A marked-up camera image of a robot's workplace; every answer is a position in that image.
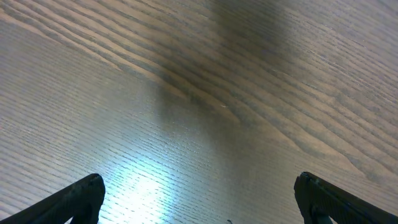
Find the wooden surface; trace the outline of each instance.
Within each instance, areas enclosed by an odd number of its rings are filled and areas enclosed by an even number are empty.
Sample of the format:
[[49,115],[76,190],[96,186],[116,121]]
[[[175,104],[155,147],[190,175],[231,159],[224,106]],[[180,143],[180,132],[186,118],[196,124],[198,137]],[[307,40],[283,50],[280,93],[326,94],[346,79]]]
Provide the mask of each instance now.
[[92,172],[100,223],[303,223],[303,170],[398,215],[396,1],[0,5],[0,219]]

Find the brown wood surface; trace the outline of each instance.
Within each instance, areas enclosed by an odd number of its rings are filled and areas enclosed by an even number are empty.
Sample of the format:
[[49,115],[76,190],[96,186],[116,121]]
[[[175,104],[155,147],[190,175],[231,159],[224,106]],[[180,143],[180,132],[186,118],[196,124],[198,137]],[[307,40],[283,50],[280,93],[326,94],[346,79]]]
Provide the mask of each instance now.
[[0,219],[92,172],[100,223],[398,215],[395,0],[2,0]]

